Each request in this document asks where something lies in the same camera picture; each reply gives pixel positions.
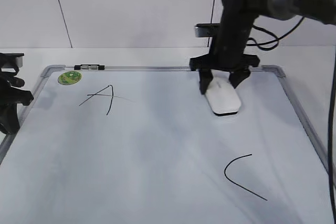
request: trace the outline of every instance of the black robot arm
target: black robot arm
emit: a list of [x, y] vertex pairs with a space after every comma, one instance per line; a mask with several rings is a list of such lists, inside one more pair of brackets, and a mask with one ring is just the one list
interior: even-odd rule
[[213, 79], [211, 70], [230, 72], [229, 81], [236, 88], [249, 77], [249, 66], [259, 65], [256, 55], [244, 54], [255, 19], [267, 16], [288, 20], [296, 14], [336, 24], [335, 0], [222, 0], [224, 11], [219, 24], [198, 24], [197, 37], [212, 37], [209, 53], [190, 60], [192, 71], [200, 75], [201, 94]]

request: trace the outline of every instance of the round sticker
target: round sticker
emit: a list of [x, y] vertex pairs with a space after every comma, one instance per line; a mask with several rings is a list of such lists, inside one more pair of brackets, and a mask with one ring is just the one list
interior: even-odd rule
[[69, 71], [58, 77], [58, 83], [62, 85], [72, 85], [80, 81], [82, 75], [77, 71]]

